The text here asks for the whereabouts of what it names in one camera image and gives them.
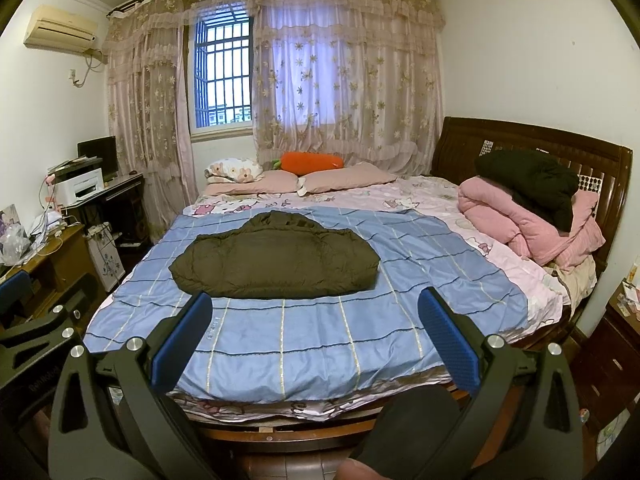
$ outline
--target plastic bag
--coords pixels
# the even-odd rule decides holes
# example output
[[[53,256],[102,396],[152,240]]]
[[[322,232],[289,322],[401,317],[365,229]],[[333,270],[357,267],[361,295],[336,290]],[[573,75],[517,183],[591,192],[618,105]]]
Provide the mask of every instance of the plastic bag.
[[[21,224],[9,225],[0,237],[0,259],[6,266],[20,263],[22,255],[31,245]]]

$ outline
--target metal screw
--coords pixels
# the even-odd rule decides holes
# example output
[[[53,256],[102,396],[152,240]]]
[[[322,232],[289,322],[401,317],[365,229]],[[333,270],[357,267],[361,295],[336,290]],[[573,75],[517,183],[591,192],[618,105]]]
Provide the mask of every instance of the metal screw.
[[[562,353],[562,347],[558,343],[549,343],[546,347],[551,355],[560,355]]]
[[[492,334],[486,339],[486,341],[489,343],[491,348],[502,348],[504,346],[504,339],[499,335]]]
[[[84,346],[76,345],[71,349],[71,357],[80,357],[84,354]]]
[[[142,341],[139,337],[132,337],[127,341],[127,350],[131,350],[135,352],[136,350],[142,348],[144,341]]]

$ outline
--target wall-mounted air conditioner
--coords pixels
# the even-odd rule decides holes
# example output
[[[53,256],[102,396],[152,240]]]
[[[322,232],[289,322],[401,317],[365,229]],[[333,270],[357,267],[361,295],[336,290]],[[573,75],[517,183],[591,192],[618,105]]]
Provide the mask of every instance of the wall-mounted air conditioner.
[[[94,46],[97,28],[97,23],[78,14],[40,6],[31,16],[24,44],[84,52]]]

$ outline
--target white wall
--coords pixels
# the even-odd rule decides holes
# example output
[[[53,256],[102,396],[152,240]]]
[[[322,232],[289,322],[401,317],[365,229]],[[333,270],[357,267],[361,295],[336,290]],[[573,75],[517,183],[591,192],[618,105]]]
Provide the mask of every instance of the white wall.
[[[255,160],[254,136],[225,137],[215,140],[199,140],[191,143],[193,149],[193,166],[196,172],[198,192],[207,187],[204,169],[219,158],[237,156]]]
[[[83,57],[22,44],[40,5],[97,22],[98,45],[108,26],[109,7],[97,0],[24,0],[0,36],[0,208],[15,203],[26,228],[42,212],[38,189],[47,168],[77,156],[79,141],[108,135],[104,72],[75,88],[68,71],[82,79]]]
[[[440,0],[450,116],[540,124],[640,156],[640,52],[610,0]],[[640,161],[603,274],[578,326],[590,334],[640,253]]]

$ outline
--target blue bedsheet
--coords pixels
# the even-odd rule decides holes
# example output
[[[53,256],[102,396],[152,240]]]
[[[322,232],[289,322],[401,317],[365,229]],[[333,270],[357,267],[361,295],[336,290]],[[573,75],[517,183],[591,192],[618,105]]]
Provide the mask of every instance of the blue bedsheet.
[[[175,285],[169,264],[198,234],[238,228],[263,211],[178,217],[95,316],[84,338],[88,349],[116,349],[175,315],[188,295]],[[413,210],[294,212],[367,240],[381,259],[375,288],[316,300],[213,298],[211,324],[181,390],[252,403],[326,400],[442,364],[417,315],[418,295],[429,285],[485,335],[526,323],[522,291],[437,218]]]

